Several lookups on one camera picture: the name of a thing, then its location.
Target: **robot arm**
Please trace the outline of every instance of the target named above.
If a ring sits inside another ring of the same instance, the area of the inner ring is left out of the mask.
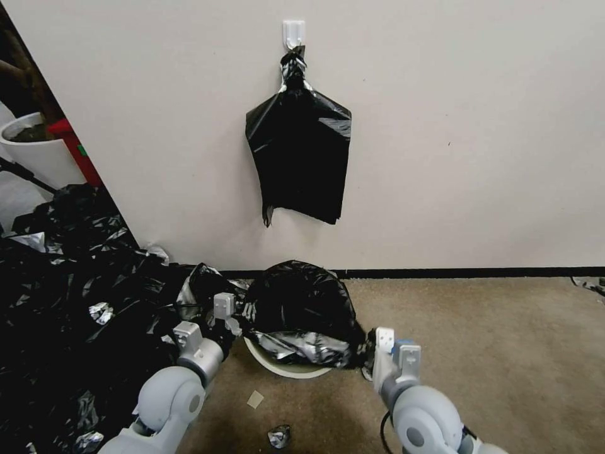
[[[233,303],[231,294],[215,295],[214,316],[238,333],[239,325],[231,318]],[[100,454],[173,454],[201,411],[232,339],[202,337],[200,327],[190,322],[179,323],[173,332],[180,350],[177,366],[162,369],[145,382],[135,410],[138,418]]]
[[[465,430],[458,410],[440,391],[422,386],[421,348],[376,329],[372,380],[387,406],[393,428],[409,454],[506,454]]]

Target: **adhesive hook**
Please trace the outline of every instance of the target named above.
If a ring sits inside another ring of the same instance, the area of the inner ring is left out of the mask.
[[[284,45],[292,50],[304,44],[304,21],[284,21]]]

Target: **brown carpet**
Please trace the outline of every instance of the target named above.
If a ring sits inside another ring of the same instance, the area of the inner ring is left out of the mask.
[[[595,293],[562,278],[346,284],[365,329],[390,326],[422,345],[423,383],[484,440],[510,454],[605,452],[605,306]],[[254,390],[265,396],[256,410],[246,405]],[[380,454],[384,412],[358,371],[289,380],[238,342],[180,453],[273,453],[267,431],[287,423],[284,453]]]

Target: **garbage bag in trash can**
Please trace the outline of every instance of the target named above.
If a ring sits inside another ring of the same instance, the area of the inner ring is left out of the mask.
[[[244,334],[284,364],[356,368],[366,333],[345,285],[331,272],[291,260],[256,279],[246,294]]]
[[[266,226],[276,207],[328,224],[342,210],[351,112],[312,89],[303,57],[304,46],[298,46],[282,58],[281,89],[246,115]]]

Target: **black baseboard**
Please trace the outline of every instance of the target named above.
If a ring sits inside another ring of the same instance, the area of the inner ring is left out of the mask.
[[[605,276],[605,267],[437,268],[333,270],[341,279],[471,279],[473,277]],[[221,271],[229,279],[255,279],[262,271]]]

